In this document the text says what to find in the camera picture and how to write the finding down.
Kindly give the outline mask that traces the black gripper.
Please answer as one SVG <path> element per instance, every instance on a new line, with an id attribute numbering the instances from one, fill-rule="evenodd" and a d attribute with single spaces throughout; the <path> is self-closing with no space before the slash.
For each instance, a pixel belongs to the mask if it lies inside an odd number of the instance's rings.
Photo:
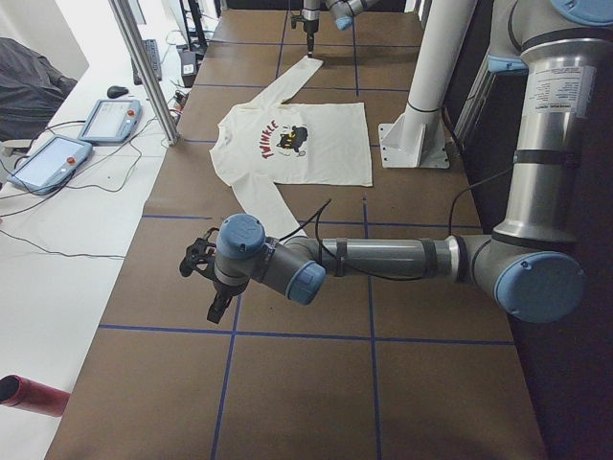
<path id="1" fill-rule="evenodd" d="M 307 54 L 312 55 L 312 34 L 318 32 L 318 21 L 306 20 L 304 22 L 304 32 L 306 33 Z"/>
<path id="2" fill-rule="evenodd" d="M 209 307 L 207 320 L 210 322 L 219 322 L 228 307 L 231 305 L 234 297 L 242 294 L 242 285 L 227 285 L 221 281 L 214 281 L 216 297 Z"/>

